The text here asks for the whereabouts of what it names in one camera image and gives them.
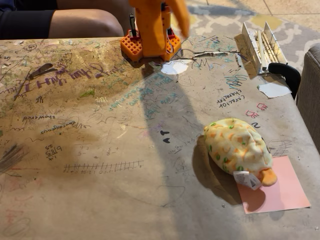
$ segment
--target fabric tag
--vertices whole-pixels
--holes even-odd
[[[252,190],[257,190],[262,186],[259,179],[248,171],[234,171],[233,177],[238,184],[247,186]]]

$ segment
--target yellow plush fish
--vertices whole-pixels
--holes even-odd
[[[263,186],[276,183],[272,155],[261,135],[245,121],[227,118],[204,127],[204,141],[213,161],[226,173],[248,171]]]

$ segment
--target orange plastic base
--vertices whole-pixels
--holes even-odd
[[[130,36],[127,35],[123,37],[120,41],[120,47],[121,50],[133,61],[133,62],[138,62],[140,59],[144,57],[143,54],[143,48],[141,44],[141,40],[130,40]],[[181,49],[181,40],[179,37],[175,36],[174,38],[170,40],[166,40],[166,54],[159,56],[161,57],[164,61],[168,62],[170,61],[176,54],[179,52]]]
[[[141,40],[130,40],[129,34],[121,39],[120,47],[121,50],[134,62],[138,62],[144,57]]]

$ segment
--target pink sticky note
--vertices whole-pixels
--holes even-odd
[[[288,156],[273,158],[273,171],[277,182],[257,190],[238,184],[246,214],[274,212],[310,207],[310,202]]]

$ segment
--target wooden stick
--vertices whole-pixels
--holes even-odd
[[[262,32],[261,36],[262,36],[262,41],[264,42],[264,44],[266,46],[267,53],[269,54],[270,59],[272,60],[272,62],[278,63],[278,59],[277,59],[273,49],[271,48],[270,43],[268,42],[266,34],[264,32]]]
[[[261,58],[261,65],[262,70],[265,71],[267,69],[266,59],[265,59],[265,50],[264,45],[262,43],[262,37],[261,37],[261,31],[258,31],[258,43],[259,43],[259,49],[260,49],[260,58]]]

